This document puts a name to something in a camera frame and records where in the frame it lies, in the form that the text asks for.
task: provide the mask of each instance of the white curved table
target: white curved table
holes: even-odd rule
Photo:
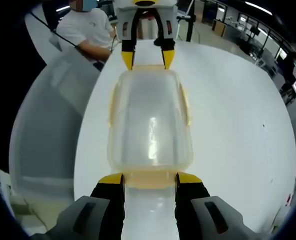
[[[237,209],[254,231],[267,230],[292,193],[296,152],[286,107],[266,72],[205,45],[177,42],[171,69],[187,90],[192,114],[194,161],[210,195]],[[162,64],[151,40],[137,42],[135,65]],[[117,46],[92,92],[80,130],[75,199],[89,196],[111,173],[107,162],[109,101],[126,70]]]

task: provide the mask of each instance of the plastic container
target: plastic container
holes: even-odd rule
[[[189,124],[186,96],[174,71],[156,66],[126,71],[112,96],[108,161],[118,172],[153,174],[161,183],[164,172],[169,176],[192,162]]]

